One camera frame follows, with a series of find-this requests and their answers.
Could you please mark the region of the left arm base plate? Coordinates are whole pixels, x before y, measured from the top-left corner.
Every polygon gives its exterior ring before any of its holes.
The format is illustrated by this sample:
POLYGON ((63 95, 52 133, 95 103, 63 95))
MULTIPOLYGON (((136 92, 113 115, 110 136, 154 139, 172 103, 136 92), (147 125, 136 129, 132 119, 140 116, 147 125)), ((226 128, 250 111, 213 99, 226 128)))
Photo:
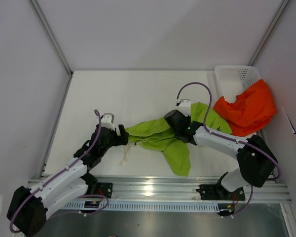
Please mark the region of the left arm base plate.
POLYGON ((107 198, 111 198, 113 192, 113 183, 96 183, 88 188, 88 195, 102 195, 107 198))

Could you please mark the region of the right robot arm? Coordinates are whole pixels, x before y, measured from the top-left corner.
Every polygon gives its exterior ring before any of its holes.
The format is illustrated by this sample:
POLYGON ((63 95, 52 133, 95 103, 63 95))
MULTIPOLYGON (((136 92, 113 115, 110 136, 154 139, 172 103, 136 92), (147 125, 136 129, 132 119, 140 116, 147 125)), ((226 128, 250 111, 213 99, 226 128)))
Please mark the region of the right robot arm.
POLYGON ((238 162, 238 169, 223 174, 215 184, 201 184, 197 189, 202 200, 245 200, 244 186, 261 188, 276 167, 277 159, 264 140, 252 135, 242 139, 206 128, 201 122, 172 110, 164 116, 175 137, 183 143, 208 147, 238 162))

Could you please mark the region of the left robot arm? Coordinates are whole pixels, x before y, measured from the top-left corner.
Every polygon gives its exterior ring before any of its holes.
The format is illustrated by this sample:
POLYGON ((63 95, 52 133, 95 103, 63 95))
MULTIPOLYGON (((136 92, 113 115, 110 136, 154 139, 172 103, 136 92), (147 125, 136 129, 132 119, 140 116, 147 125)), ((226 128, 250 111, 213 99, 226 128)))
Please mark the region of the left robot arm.
POLYGON ((7 218, 12 233, 37 234, 46 221, 65 204, 81 196, 93 197, 97 178, 90 174, 111 147, 124 146, 129 134, 124 126, 97 125, 73 158, 53 175, 29 188, 20 186, 13 194, 7 218))

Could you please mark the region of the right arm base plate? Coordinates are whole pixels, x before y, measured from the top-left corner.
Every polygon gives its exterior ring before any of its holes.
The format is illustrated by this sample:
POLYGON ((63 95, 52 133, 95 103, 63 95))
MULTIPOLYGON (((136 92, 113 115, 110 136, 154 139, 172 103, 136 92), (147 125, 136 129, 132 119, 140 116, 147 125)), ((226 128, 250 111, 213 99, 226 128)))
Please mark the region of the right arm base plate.
POLYGON ((196 191, 200 194, 201 200, 244 201, 246 199, 243 188, 238 188, 230 192, 220 184, 202 184, 198 186, 196 191))

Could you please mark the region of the lime green shorts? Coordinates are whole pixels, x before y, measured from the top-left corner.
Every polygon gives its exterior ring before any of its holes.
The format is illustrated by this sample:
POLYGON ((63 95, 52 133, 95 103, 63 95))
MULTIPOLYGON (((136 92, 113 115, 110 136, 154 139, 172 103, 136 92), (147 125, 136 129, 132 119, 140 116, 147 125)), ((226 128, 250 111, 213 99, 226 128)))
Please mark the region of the lime green shorts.
MULTIPOLYGON (((197 102, 191 105, 191 120, 203 122, 208 105, 197 102)), ((213 108, 206 118, 206 125, 217 131, 232 134, 227 121, 213 108)), ((191 163, 187 144, 178 140, 164 118, 141 122, 126 128, 129 133, 128 141, 139 143, 145 149, 159 151, 175 175, 188 176, 191 163)))

